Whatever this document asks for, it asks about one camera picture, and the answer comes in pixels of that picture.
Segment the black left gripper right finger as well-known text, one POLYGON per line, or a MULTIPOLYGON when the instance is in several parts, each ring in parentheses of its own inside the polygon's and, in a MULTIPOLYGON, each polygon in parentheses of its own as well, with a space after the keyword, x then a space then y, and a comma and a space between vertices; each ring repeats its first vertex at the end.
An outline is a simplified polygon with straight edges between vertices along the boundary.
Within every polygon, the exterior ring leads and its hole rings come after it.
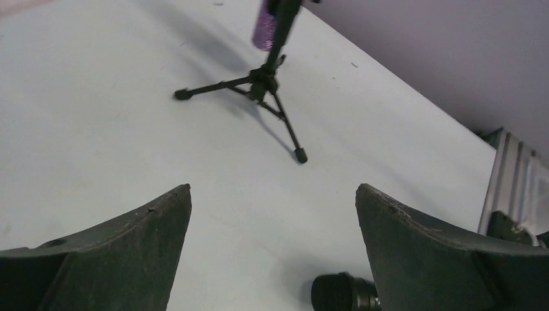
POLYGON ((371 185, 355 206, 383 310, 547 310, 548 250, 462 229, 371 185))

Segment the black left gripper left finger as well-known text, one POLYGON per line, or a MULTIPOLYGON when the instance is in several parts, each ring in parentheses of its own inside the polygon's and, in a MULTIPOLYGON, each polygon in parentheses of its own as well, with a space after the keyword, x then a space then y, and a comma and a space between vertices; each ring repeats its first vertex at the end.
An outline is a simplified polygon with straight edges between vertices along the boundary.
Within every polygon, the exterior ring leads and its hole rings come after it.
POLYGON ((1 252, 2 310, 166 310, 190 186, 36 248, 1 252))

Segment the black shock-mount tripod stand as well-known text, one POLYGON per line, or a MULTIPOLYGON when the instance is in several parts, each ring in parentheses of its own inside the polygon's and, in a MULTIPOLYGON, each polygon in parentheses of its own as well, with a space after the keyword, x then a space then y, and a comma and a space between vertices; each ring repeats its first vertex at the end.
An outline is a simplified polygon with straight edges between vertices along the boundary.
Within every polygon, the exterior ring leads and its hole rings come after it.
POLYGON ((295 135, 291 122, 277 94, 279 84, 276 79, 276 72, 286 59, 286 55, 282 54, 282 48, 286 44, 302 4, 303 2, 299 0, 267 2, 267 12, 274 13, 276 26, 274 28, 273 44, 265 63, 261 67, 251 70, 247 76, 242 78, 221 81, 217 84, 195 89, 179 89, 174 92, 173 98, 176 100, 188 100, 194 95, 220 89, 229 89, 243 95, 284 122, 295 146, 295 157, 299 163, 304 164, 308 161, 308 157, 295 135))

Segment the purple glitter microphone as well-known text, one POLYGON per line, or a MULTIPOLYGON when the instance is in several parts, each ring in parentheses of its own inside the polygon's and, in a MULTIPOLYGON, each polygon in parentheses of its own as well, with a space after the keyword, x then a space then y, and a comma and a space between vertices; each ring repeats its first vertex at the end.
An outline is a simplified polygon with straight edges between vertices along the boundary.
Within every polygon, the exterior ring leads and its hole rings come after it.
POLYGON ((268 0, 261 2, 251 38, 252 44, 263 52, 271 50, 276 30, 276 20, 269 11, 269 3, 268 0))

